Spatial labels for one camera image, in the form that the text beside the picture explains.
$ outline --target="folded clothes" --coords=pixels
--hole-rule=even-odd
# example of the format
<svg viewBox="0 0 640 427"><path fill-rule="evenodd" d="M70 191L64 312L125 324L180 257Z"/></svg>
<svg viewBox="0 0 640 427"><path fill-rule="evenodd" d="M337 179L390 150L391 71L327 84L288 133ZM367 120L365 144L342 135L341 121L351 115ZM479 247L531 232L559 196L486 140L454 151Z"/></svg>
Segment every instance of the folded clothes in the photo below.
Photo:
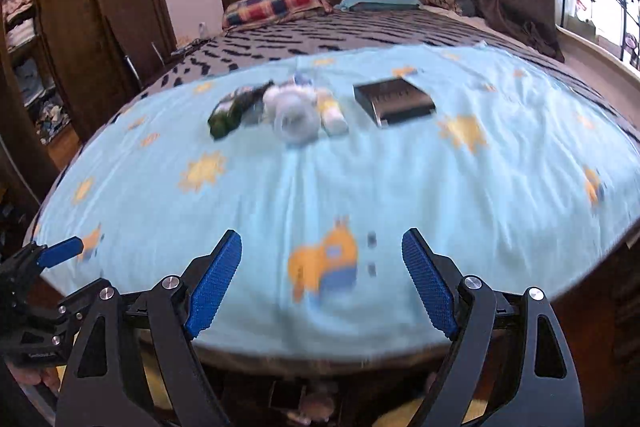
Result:
<svg viewBox="0 0 640 427"><path fill-rule="evenodd" d="M17 48L36 35L33 19L27 19L22 24L18 24L14 29L6 34L6 45L8 48Z"/></svg>
<svg viewBox="0 0 640 427"><path fill-rule="evenodd" d="M31 102L34 97L44 90L42 80L38 74L38 67L33 58L28 58L24 61L24 64L16 66L14 73L24 103Z"/></svg>
<svg viewBox="0 0 640 427"><path fill-rule="evenodd" d="M33 0L2 0L2 17L9 23L33 6Z"/></svg>

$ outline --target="yellow sun pattern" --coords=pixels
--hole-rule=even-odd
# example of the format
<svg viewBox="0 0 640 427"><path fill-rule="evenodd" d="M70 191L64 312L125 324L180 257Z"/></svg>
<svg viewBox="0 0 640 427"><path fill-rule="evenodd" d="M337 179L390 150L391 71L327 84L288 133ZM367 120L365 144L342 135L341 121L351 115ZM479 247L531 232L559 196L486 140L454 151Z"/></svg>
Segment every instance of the yellow sun pattern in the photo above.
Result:
<svg viewBox="0 0 640 427"><path fill-rule="evenodd" d="M215 185L218 176L225 172L226 158L216 151L211 154L204 153L196 162L189 162L187 170L181 176L178 184L184 192L194 190L198 192L205 183Z"/></svg>
<svg viewBox="0 0 640 427"><path fill-rule="evenodd" d="M213 87L213 82L204 82L199 86L194 87L193 92L195 94L200 94L201 92L207 92L209 89Z"/></svg>
<svg viewBox="0 0 640 427"><path fill-rule="evenodd" d="M153 142L155 142L158 138L160 137L160 135L156 132L151 133L149 136L147 136L145 139L143 139L140 142L140 147L146 147L148 145L151 145Z"/></svg>
<svg viewBox="0 0 640 427"><path fill-rule="evenodd" d="M137 127L140 127L143 123L145 123L146 120L146 116L141 116L140 118L138 118L137 120L133 121L130 125L129 125L129 130L133 130L136 129Z"/></svg>
<svg viewBox="0 0 640 427"><path fill-rule="evenodd" d="M596 204L598 204L598 195L602 191L602 182L600 181L598 173L593 169L584 167L582 170L584 171L584 176L586 177L584 188L587 191L591 206L595 206Z"/></svg>
<svg viewBox="0 0 640 427"><path fill-rule="evenodd" d="M415 73L415 68L412 66L405 66L404 68L396 68L395 70L391 71L391 74L393 76L405 76L406 74L412 74Z"/></svg>
<svg viewBox="0 0 640 427"><path fill-rule="evenodd" d="M314 60L314 66L329 66L335 62L333 58L317 58Z"/></svg>
<svg viewBox="0 0 640 427"><path fill-rule="evenodd" d="M95 250L95 247L100 243L100 224L98 224L98 228L93 229L89 235L85 235L82 238L82 251L78 255L76 255L76 263L84 260L84 254L86 254L89 250Z"/></svg>
<svg viewBox="0 0 640 427"><path fill-rule="evenodd" d="M438 122L440 127L440 137L450 139L457 149L461 145L466 145L472 154L476 153L476 148L480 145L486 146L484 132L474 116L457 116L455 118L444 117L444 121Z"/></svg>
<svg viewBox="0 0 640 427"><path fill-rule="evenodd" d="M594 125L594 123L591 120L589 120L587 117L581 115L579 112L577 112L575 114L575 118L576 118L576 120L578 122L580 122L585 127L585 129L589 129L591 131L591 130L594 130L596 128L596 126Z"/></svg>
<svg viewBox="0 0 640 427"><path fill-rule="evenodd" d="M78 204L80 203L80 201L84 200L84 198L88 194L89 190L91 190L91 187L93 185L94 185L93 178L87 178L80 185L78 185L78 188L76 189L76 193L74 194L74 203Z"/></svg>

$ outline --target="wooden floor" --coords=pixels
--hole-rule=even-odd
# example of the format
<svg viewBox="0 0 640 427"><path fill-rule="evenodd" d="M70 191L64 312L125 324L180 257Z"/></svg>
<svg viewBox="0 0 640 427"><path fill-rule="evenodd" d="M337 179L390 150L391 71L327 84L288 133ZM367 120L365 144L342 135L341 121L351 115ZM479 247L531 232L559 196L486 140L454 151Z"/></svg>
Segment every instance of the wooden floor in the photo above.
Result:
<svg viewBox="0 0 640 427"><path fill-rule="evenodd" d="M61 171L74 158L79 149L80 139L71 124L67 125L49 145L47 145L49 156Z"/></svg>

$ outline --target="black case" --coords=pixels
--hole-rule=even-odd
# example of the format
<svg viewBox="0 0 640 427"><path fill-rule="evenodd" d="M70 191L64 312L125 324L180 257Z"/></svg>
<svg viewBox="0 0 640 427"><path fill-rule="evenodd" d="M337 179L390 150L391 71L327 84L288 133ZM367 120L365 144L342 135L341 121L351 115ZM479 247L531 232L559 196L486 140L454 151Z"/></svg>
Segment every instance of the black case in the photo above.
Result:
<svg viewBox="0 0 640 427"><path fill-rule="evenodd" d="M379 127L427 116L436 110L427 93L399 76L353 86L353 94Z"/></svg>

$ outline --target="blue gripper pad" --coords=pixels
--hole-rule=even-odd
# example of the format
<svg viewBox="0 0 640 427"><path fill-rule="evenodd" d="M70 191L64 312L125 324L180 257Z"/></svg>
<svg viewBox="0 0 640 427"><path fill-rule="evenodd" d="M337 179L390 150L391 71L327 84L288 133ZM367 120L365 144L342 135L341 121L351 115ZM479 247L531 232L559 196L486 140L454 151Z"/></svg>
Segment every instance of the blue gripper pad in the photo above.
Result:
<svg viewBox="0 0 640 427"><path fill-rule="evenodd" d="M442 331L449 340L453 340L458 333L453 296L410 230L402 236L402 259L414 281L415 289L418 290L424 309L427 310L431 324Z"/></svg>
<svg viewBox="0 0 640 427"><path fill-rule="evenodd" d="M242 241L240 236L233 232L191 294L189 318L184 328L192 338L197 337L213 322L226 289L229 288L229 283L240 264L241 255Z"/></svg>
<svg viewBox="0 0 640 427"><path fill-rule="evenodd" d="M82 240L79 237L72 237L43 250L36 263L42 268L53 268L55 265L81 254L82 250L84 250Z"/></svg>

